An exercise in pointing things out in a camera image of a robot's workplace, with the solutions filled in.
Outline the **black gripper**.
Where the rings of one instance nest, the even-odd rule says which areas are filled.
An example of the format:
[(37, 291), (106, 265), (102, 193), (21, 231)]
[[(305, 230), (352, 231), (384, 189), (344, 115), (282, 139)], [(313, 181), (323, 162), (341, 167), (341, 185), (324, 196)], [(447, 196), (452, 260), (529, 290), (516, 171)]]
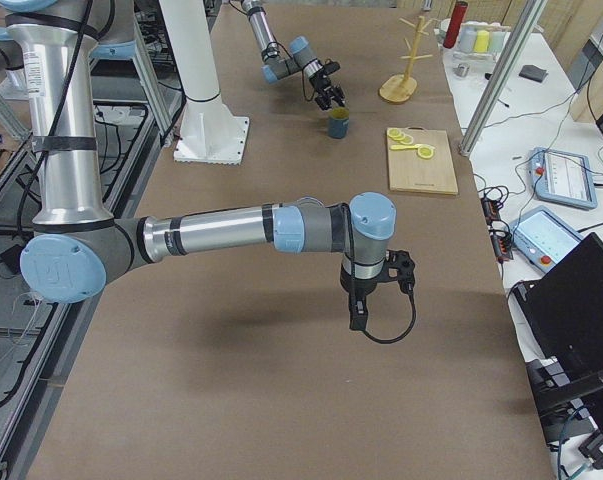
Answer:
[(340, 107), (345, 106), (345, 97), (339, 85), (332, 85), (331, 79), (324, 71), (317, 71), (310, 77), (310, 83), (316, 94), (315, 102), (321, 110), (325, 111), (331, 107), (331, 99)]
[(368, 321), (368, 308), (366, 297), (377, 287), (378, 283), (387, 282), (387, 273), (382, 271), (370, 279), (352, 277), (344, 268), (340, 270), (340, 283), (349, 294), (349, 328), (352, 331), (365, 331)]

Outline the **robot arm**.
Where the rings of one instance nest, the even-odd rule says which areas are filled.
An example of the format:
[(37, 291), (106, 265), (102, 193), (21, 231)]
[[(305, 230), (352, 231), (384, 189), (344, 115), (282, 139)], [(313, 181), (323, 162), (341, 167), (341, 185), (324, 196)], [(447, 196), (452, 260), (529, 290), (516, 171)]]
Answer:
[(302, 73), (309, 80), (314, 100), (322, 110), (332, 104), (345, 106), (345, 95), (339, 85), (333, 84), (330, 75), (340, 69), (340, 64), (332, 60), (321, 61), (314, 53), (305, 36), (295, 38), (286, 50), (275, 38), (266, 18), (262, 1), (241, 1), (241, 9), (247, 16), (263, 61), (262, 73), (272, 84)]
[[(340, 284), (347, 294), (350, 330), (367, 331), (369, 296), (379, 283), (398, 282), (401, 252), (388, 249), (396, 208), (386, 195), (358, 194), (349, 202), (324, 205), (312, 196), (293, 202), (264, 203), (158, 219), (132, 218), (111, 208), (132, 201), (123, 187), (137, 182), (102, 169), (91, 59), (114, 48), (130, 59), (140, 53), (133, 1), (0, 1), (6, 27), (0, 33), (22, 52), (29, 95), (33, 169), (22, 185), (14, 231), (23, 242), (13, 255), (18, 274), (49, 302), (81, 303), (100, 295), (126, 273), (164, 258), (253, 244), (271, 244), (279, 252), (343, 253)], [(337, 62), (322, 64), (304, 37), (277, 57), (258, 1), (243, 1), (253, 30), (262, 35), (265, 73), (277, 68), (302, 72), (316, 100), (329, 109), (343, 106), (342, 91), (329, 74)], [(166, 36), (182, 80), (183, 113), (175, 160), (238, 165), (245, 153), (248, 117), (233, 116), (222, 100), (208, 22), (201, 1), (161, 3)], [(22, 213), (32, 183), (39, 211), (23, 232)]]

